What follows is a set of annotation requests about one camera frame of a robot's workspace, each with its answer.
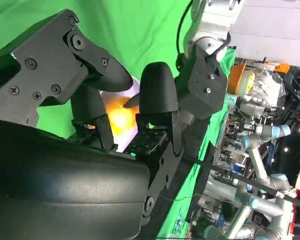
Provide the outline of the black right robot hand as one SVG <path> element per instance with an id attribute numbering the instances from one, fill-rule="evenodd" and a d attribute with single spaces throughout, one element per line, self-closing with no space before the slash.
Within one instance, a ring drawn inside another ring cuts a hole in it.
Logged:
<path id="1" fill-rule="evenodd" d="M 118 152 L 102 92 L 133 86 L 65 9 L 0 50 L 0 240 L 132 240 L 183 155 L 174 77 L 148 64 Z"/>

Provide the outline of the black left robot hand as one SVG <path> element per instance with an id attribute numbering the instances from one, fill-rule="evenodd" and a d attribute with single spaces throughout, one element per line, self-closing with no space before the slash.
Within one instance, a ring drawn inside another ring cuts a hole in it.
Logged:
<path id="1" fill-rule="evenodd" d="M 186 110 L 180 109 L 178 120 L 181 127 L 184 154 L 197 158 L 204 141 L 211 117 L 200 119 L 194 117 Z"/>

